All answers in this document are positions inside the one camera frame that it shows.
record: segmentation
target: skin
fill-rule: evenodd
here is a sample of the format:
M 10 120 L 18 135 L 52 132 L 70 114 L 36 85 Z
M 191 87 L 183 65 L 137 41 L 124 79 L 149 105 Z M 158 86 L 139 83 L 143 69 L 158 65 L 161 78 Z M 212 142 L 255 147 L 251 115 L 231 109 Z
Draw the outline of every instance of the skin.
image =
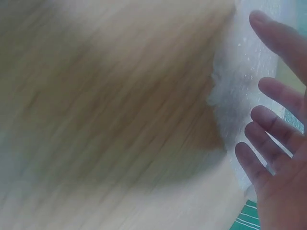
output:
M 251 13 L 250 24 L 262 42 L 307 85 L 307 41 L 293 28 L 260 11 Z M 307 128 L 307 92 L 300 94 L 268 77 L 260 80 L 259 89 Z M 251 118 L 253 122 L 246 126 L 245 135 L 276 173 L 269 173 L 246 143 L 237 144 L 236 156 L 256 189 L 261 229 L 306 230 L 307 136 L 263 106 L 254 108 Z M 293 158 L 267 133 L 293 153 Z

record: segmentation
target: hand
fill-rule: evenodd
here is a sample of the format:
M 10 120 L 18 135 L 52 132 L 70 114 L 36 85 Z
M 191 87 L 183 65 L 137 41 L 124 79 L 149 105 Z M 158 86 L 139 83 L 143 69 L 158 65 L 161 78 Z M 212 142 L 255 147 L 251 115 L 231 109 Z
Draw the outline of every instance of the hand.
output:
M 260 11 L 250 15 L 250 24 L 265 45 L 307 85 L 307 41 L 293 28 Z M 307 128 L 307 92 L 302 95 L 272 78 L 261 79 L 259 89 Z M 247 144 L 237 144 L 236 156 L 256 189 L 261 229 L 307 230 L 307 137 L 263 106 L 254 108 L 251 118 L 245 135 L 276 172 L 270 174 Z M 293 158 L 267 133 L 292 152 Z

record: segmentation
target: green and white stripe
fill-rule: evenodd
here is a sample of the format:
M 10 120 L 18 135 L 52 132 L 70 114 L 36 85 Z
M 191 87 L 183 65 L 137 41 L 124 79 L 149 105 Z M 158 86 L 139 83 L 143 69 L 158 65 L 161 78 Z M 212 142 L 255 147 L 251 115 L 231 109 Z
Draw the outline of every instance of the green and white stripe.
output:
M 248 201 L 230 230 L 260 230 L 256 203 Z

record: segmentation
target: finger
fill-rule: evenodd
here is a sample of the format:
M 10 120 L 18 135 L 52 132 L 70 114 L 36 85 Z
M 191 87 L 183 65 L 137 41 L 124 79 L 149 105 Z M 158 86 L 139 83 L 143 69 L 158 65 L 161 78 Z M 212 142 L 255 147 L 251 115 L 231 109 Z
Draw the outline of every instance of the finger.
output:
M 275 172 L 291 160 L 256 122 L 246 126 L 245 135 Z
M 274 78 L 262 78 L 259 89 L 268 97 L 289 110 L 298 120 L 304 120 L 304 95 Z
M 243 142 L 236 145 L 236 157 L 258 193 L 272 175 L 261 164 L 250 147 Z
M 292 154 L 295 154 L 304 142 L 303 134 L 262 105 L 251 111 L 251 118 L 282 143 Z
M 307 85 L 307 41 L 295 29 L 273 21 L 261 11 L 250 14 L 250 24 L 262 42 L 278 54 Z

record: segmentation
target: blurred skin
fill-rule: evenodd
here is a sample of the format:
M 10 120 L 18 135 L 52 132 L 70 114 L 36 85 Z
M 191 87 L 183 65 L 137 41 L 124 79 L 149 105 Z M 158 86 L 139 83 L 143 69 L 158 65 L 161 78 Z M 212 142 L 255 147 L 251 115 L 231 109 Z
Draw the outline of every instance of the blurred skin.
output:
M 307 41 L 260 11 L 250 15 L 250 24 L 262 42 L 307 85 Z M 307 128 L 307 92 L 300 94 L 273 78 L 261 79 L 259 89 Z M 236 156 L 256 189 L 261 229 L 307 230 L 307 137 L 263 106 L 254 108 L 251 118 L 245 135 L 276 172 L 270 174 L 247 144 L 237 144 Z M 293 158 L 267 133 L 292 152 Z

